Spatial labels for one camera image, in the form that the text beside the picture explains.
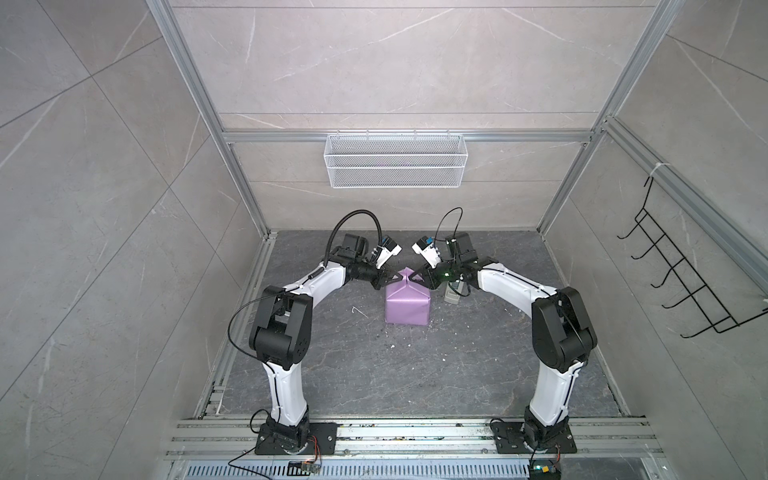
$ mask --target black wire rack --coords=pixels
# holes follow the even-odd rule
[[[645,250],[645,252],[640,255],[639,257],[635,257],[634,255],[631,256],[633,260],[639,260],[646,255],[649,254],[652,250],[656,250],[659,255],[661,255],[661,258],[664,259],[664,262],[667,263],[667,266],[669,267],[669,270],[667,270],[667,274],[664,275],[664,279],[661,280],[661,283],[658,285],[651,284],[653,288],[661,288],[666,282],[667,279],[670,277],[671,274],[674,274],[678,281],[680,281],[680,284],[685,289],[687,295],[683,298],[679,299],[677,302],[675,302],[674,305],[662,305],[665,309],[671,309],[678,305],[680,305],[682,302],[691,299],[694,303],[696,303],[696,306],[698,307],[699,311],[701,311],[701,314],[704,315],[704,318],[707,319],[707,323],[709,323],[709,326],[704,327],[703,329],[699,330],[698,332],[692,334],[692,335],[683,335],[680,334],[681,337],[685,339],[693,338],[696,335],[700,335],[701,333],[706,332],[709,329],[714,330],[717,333],[724,333],[728,330],[734,329],[738,326],[742,326],[744,323],[751,322],[752,320],[759,318],[763,315],[768,315],[768,307],[763,309],[761,313],[758,313],[755,316],[751,316],[750,318],[742,321],[736,320],[733,315],[731,315],[730,311],[723,305],[723,302],[720,301],[720,298],[715,294],[714,291],[710,288],[709,284],[704,280],[704,278],[701,277],[699,272],[696,270],[694,265],[691,264],[690,261],[688,261],[687,257],[683,255],[683,252],[680,251],[680,248],[677,247],[675,242],[672,241],[672,239],[667,235],[667,232],[664,231],[663,228],[661,228],[661,225],[656,221],[656,219],[653,218],[653,216],[650,214],[650,212],[646,209],[646,204],[648,203],[648,196],[650,195],[650,189],[654,185],[654,179],[652,177],[649,177],[645,180],[645,184],[643,185],[648,186],[648,189],[645,192],[645,200],[643,201],[643,207],[640,209],[639,212],[637,212],[637,215],[634,216],[634,227],[632,227],[632,230],[630,230],[629,233],[626,235],[618,236],[619,239],[624,240],[625,238],[629,237],[635,230],[638,228],[645,234],[645,236],[650,241],[650,247],[648,247],[648,250]],[[648,233],[646,228],[643,226],[643,222],[647,220],[647,222],[652,222],[653,225],[661,232],[661,235],[654,240],[654,238]],[[670,258],[668,255],[665,255],[663,251],[661,251],[661,248],[659,248],[659,242],[661,242],[664,238],[668,240],[668,242],[672,245],[675,251],[677,251],[678,254],[680,254],[680,259],[674,263],[670,261]],[[691,287],[685,283],[683,280],[683,274],[678,270],[682,269],[685,266],[687,266],[691,271],[694,272],[696,278],[700,281],[701,285],[696,287],[695,289],[691,289]],[[718,304],[720,304],[720,308],[723,309],[725,312],[725,317],[722,319],[719,319],[717,321],[713,321],[712,318],[710,318],[710,315],[707,314],[705,309],[702,307],[701,302],[695,297],[697,293],[709,293]]]

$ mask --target folded purple paper box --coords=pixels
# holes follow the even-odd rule
[[[384,318],[387,323],[429,324],[429,289],[408,279],[413,270],[400,270],[402,280],[386,286]]]

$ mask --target white wire basket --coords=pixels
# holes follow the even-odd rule
[[[333,188],[458,187],[460,134],[332,134],[323,154]]]

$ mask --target metal grate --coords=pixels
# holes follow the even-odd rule
[[[237,465],[268,475],[273,480],[295,480],[309,477],[297,468],[288,467],[287,460],[248,460]],[[187,480],[219,480],[224,478],[260,478],[260,476],[227,465],[224,461],[192,461]],[[312,480],[401,480],[404,478],[528,478],[528,460],[504,459],[424,459],[424,460],[323,460],[320,473]]]
[[[334,134],[323,156],[333,188],[458,187],[467,146],[460,134]]]

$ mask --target dark stone surface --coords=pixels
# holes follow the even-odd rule
[[[373,232],[355,233],[375,241]],[[424,263],[410,248],[424,233],[385,233],[403,247],[390,260],[398,270]],[[494,257],[532,280],[561,286],[536,232],[470,234],[480,257]],[[328,235],[327,231],[279,232],[262,287],[291,283],[314,269]],[[336,244],[342,238],[340,233]],[[427,327],[385,323],[384,289],[375,291],[362,281],[352,281],[322,301],[314,309],[312,342],[303,360],[304,396],[310,411],[522,416],[533,396],[539,365],[531,347],[528,317],[490,293],[473,290],[454,306],[443,300],[444,292],[443,288],[432,292]],[[238,354],[221,412],[247,414],[270,405],[263,367]],[[620,415],[595,359],[582,369],[570,407],[571,416]]]
[[[643,480],[639,458],[563,458],[562,480]]]

